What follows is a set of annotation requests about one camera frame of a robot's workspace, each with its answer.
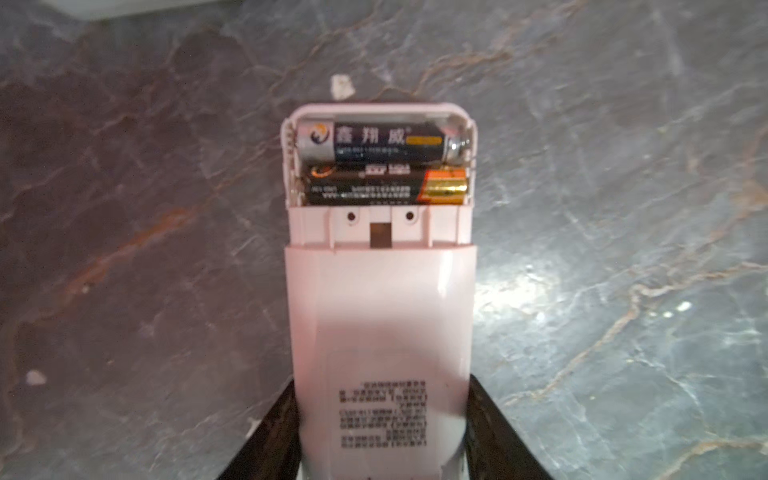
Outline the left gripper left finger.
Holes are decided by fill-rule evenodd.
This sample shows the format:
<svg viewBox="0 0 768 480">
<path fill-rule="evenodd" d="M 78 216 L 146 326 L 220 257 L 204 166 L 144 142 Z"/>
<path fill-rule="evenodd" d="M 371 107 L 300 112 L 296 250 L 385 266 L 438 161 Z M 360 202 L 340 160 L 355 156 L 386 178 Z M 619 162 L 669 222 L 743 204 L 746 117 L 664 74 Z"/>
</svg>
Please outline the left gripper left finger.
<svg viewBox="0 0 768 480">
<path fill-rule="evenodd" d="M 294 480 L 300 467 L 300 413 L 291 380 L 218 480 Z"/>
</svg>

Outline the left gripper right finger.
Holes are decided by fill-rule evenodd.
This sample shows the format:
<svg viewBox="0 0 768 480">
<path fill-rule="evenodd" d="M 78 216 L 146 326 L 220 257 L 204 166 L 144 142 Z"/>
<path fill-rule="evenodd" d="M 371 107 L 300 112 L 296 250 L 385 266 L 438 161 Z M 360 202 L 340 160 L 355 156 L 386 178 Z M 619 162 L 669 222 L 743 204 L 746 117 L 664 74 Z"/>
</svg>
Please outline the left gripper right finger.
<svg viewBox="0 0 768 480">
<path fill-rule="evenodd" d="M 474 375 L 466 420 L 464 447 L 471 480 L 553 480 Z"/>
</svg>

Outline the black gold AAA battery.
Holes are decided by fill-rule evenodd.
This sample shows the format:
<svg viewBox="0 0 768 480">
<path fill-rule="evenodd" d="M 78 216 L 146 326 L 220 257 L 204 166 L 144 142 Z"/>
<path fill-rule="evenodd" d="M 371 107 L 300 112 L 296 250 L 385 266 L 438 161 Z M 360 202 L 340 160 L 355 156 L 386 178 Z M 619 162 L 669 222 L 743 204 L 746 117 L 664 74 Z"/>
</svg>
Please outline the black gold AAA battery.
<svg viewBox="0 0 768 480">
<path fill-rule="evenodd" d="M 315 166 L 304 174 L 302 186 L 308 205 L 461 205 L 470 178 L 462 168 Z"/>
</svg>

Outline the white remote orange button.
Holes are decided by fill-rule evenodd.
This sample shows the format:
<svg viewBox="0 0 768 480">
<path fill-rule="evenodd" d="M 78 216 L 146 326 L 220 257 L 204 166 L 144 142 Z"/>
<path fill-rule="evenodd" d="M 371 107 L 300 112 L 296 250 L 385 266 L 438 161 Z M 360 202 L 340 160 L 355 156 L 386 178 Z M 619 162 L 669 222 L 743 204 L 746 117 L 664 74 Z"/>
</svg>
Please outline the white remote orange button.
<svg viewBox="0 0 768 480">
<path fill-rule="evenodd" d="M 241 1 L 214 0 L 41 0 L 42 4 L 67 17 L 81 21 L 156 13 L 201 5 L 241 4 Z"/>
</svg>

